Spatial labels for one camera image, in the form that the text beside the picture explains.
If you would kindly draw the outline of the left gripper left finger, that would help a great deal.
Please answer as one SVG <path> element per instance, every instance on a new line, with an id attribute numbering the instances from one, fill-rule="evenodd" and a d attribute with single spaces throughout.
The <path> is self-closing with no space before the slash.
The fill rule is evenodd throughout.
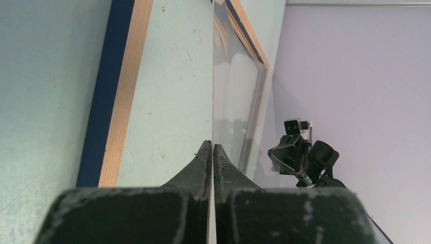
<path id="1" fill-rule="evenodd" d="M 35 243 L 208 243 L 212 145 L 160 187 L 74 188 L 51 205 Z"/>

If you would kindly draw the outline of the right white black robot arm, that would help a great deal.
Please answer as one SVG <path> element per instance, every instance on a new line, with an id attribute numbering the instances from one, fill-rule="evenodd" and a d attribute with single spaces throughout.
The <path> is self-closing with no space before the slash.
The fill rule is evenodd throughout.
<path id="1" fill-rule="evenodd" d="M 333 176 L 340 154 L 323 141 L 312 144 L 299 134 L 284 135 L 267 155 L 280 175 L 293 175 L 297 179 L 298 188 L 345 187 Z"/>

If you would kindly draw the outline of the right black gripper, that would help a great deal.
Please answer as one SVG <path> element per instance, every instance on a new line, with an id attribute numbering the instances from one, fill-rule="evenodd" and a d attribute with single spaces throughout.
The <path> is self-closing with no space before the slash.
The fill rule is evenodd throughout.
<path id="1" fill-rule="evenodd" d="M 309 177 L 313 168 L 309 159 L 311 149 L 311 143 L 300 134 L 284 135 L 276 147 L 268 150 L 267 155 L 276 172 L 302 179 Z"/>

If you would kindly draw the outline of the wooden picture frame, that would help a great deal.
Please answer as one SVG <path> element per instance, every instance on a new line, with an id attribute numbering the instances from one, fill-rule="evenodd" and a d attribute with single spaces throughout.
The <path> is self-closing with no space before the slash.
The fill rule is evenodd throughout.
<path id="1" fill-rule="evenodd" d="M 114 148 L 120 164 L 152 1 L 113 1 L 97 74 L 95 91 L 76 185 L 96 187 L 103 172 L 106 148 Z"/>

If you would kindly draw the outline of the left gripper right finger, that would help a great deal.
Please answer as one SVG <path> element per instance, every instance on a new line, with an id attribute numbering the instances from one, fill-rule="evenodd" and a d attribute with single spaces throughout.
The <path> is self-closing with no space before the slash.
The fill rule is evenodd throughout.
<path id="1" fill-rule="evenodd" d="M 359 199 L 341 187 L 263 189 L 214 146 L 218 243 L 377 243 Z"/>

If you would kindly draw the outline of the clear acrylic sheet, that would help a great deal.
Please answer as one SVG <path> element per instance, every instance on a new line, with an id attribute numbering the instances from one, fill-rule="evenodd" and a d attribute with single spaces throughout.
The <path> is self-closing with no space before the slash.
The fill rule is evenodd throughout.
<path id="1" fill-rule="evenodd" d="M 213 1 L 212 140 L 231 162 L 263 185 L 273 133 L 271 83 L 284 1 Z"/>

